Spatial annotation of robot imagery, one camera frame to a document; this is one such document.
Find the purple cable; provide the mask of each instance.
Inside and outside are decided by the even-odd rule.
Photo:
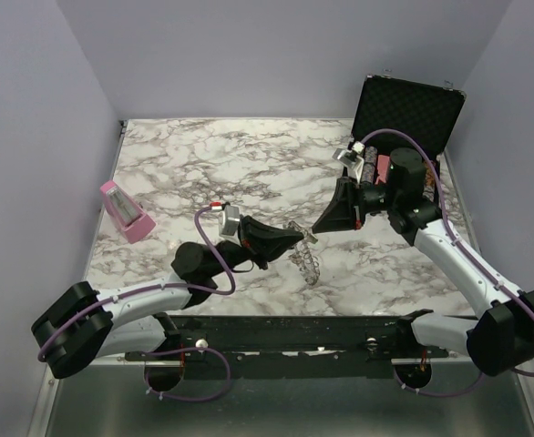
[[[476,257],[474,257],[471,252],[464,246],[464,244],[461,242],[461,240],[457,240],[456,238],[456,235],[453,231],[453,229],[449,226],[449,220],[447,219],[447,211],[446,211],[446,198],[444,196],[444,193],[443,193],[443,188],[441,187],[441,179],[439,179],[439,175],[437,174],[436,170],[435,170],[435,167],[433,167],[433,164],[431,163],[431,160],[429,159],[429,157],[427,156],[427,154],[425,153],[425,151],[416,143],[416,141],[414,141],[414,139],[412,139],[409,135],[403,133],[403,132],[400,132],[398,130],[395,130],[395,129],[378,129],[378,130],[375,130],[374,132],[371,132],[370,134],[368,134],[366,137],[364,137],[364,139],[362,140],[362,143],[364,145],[366,145],[366,142],[368,140],[370,140],[370,138],[372,137],[375,137],[379,134],[393,134],[393,135],[397,135],[398,137],[401,137],[403,139],[405,139],[407,142],[409,142],[411,144],[411,146],[413,146],[417,152],[419,152],[419,154],[421,155],[421,157],[423,157],[423,160],[427,163],[427,165],[429,166],[429,169],[431,170],[431,173],[433,173],[433,178],[435,179],[435,182],[436,182],[436,187],[437,187],[437,192],[439,193],[439,202],[441,204],[441,210],[443,211],[443,224],[445,226],[445,229],[446,229],[446,232],[447,232],[447,235],[455,242],[455,245],[456,247],[464,254],[464,256],[486,277],[488,278],[488,280],[494,284],[494,285],[498,285],[498,280],[496,279],[496,277],[494,275],[492,275],[488,269],[481,263],[479,262],[478,259],[476,259]],[[508,287],[504,286],[504,285],[499,285],[498,288],[506,295],[508,296],[510,299],[512,299],[514,302],[516,302],[516,304],[522,309],[524,310],[524,312],[527,313],[527,315],[532,319],[532,321],[534,322],[534,312],[522,301],[518,298],[518,296],[516,296],[514,293],[512,293],[512,291],[510,291],[508,289]],[[514,372],[519,374],[519,375],[523,375],[523,376],[529,376],[529,377],[534,377],[534,371],[521,371],[519,369],[514,369]]]
[[[229,365],[229,362],[227,359],[222,355],[220,352],[211,349],[211,348],[183,348],[183,349],[176,349],[174,351],[165,351],[165,352],[143,352],[146,355],[152,356],[152,357],[161,357],[164,355],[177,355],[185,352],[210,352],[219,357],[224,364],[224,369],[227,371],[227,376],[225,378],[224,385],[222,388],[217,391],[214,394],[211,394],[209,396],[202,396],[201,398],[191,398],[188,396],[179,396],[177,394],[170,394],[163,391],[155,391],[151,388],[149,385],[149,372],[146,372],[145,375],[145,382],[148,385],[148,391],[152,392],[154,394],[157,394],[158,396],[161,396],[163,398],[173,399],[175,401],[183,401],[183,402],[208,402],[208,401],[214,401],[215,399],[220,398],[222,395],[226,394],[231,389],[231,366]]]
[[[484,373],[480,372],[479,375],[478,375],[478,378],[471,385],[469,385],[468,387],[466,387],[463,390],[454,391],[454,392],[451,392],[451,393],[435,393],[434,391],[420,391],[420,390],[414,389],[412,387],[409,387],[409,386],[405,385],[404,382],[401,381],[401,379],[398,377],[398,374],[396,373],[396,371],[393,371],[393,374],[395,376],[396,382],[398,382],[398,385],[400,385],[403,390],[411,391],[412,393],[420,394],[421,396],[426,396],[428,398],[442,398],[442,399],[444,399],[444,398],[455,398],[455,397],[461,396],[463,394],[468,394],[469,392],[471,392],[471,391],[475,390],[477,387],[479,387],[482,384],[482,382],[486,379],[486,375],[484,375]]]
[[[207,246],[211,250],[212,254],[216,257],[217,261],[221,264],[221,267],[224,269],[224,272],[227,274],[227,277],[229,278],[229,282],[231,283],[231,289],[227,290],[227,291],[213,290],[213,289],[209,289],[208,287],[203,287],[201,285],[187,284],[187,283],[184,283],[184,282],[164,284],[164,288],[181,287],[181,288],[188,288],[188,289],[207,291],[207,292],[212,293],[212,294],[220,294],[221,296],[229,296],[232,293],[234,293],[235,288],[236,288],[236,284],[235,284],[235,281],[234,281],[234,276],[232,276],[231,269],[229,268],[229,266],[227,265],[226,261],[224,260],[222,255],[219,253],[219,251],[216,250],[214,248],[214,246],[212,246],[212,242],[209,240],[209,238],[207,237],[206,233],[204,232],[204,229],[202,229],[202,226],[200,225],[200,216],[202,214],[204,214],[205,212],[208,212],[208,211],[211,211],[211,210],[212,210],[211,207],[205,207],[205,208],[202,208],[201,210],[197,211],[196,214],[194,214],[194,225],[196,226],[196,229],[200,233],[200,236],[202,237],[204,242],[207,244]],[[125,293],[121,293],[121,294],[118,295],[118,298],[119,299],[126,299],[126,298],[129,298],[131,296],[135,296],[136,294],[144,293],[146,291],[157,290],[157,289],[160,289],[160,288],[161,288],[160,284],[148,285],[147,287],[142,287],[140,289],[135,289],[135,290],[131,290],[131,291],[126,291]],[[89,305],[88,307],[86,307],[85,309],[83,309],[82,311],[80,311],[77,314],[75,314],[75,316],[71,317],[65,323],[63,323],[63,325],[60,328],[58,328],[48,338],[48,340],[46,340],[45,344],[42,345],[42,347],[40,348],[40,351],[38,351],[38,355],[36,356],[38,358],[38,360],[40,362],[46,362],[46,353],[48,352],[48,350],[51,348],[51,346],[53,345],[55,340],[58,338],[58,336],[61,335],[65,330],[70,328],[70,326],[73,323],[75,323],[77,320],[87,316],[90,312],[96,310],[97,308],[102,307],[104,305],[107,305],[107,304],[109,304],[111,302],[113,302],[113,298],[107,298],[107,299],[100,300],[99,302],[95,302],[95,303]]]

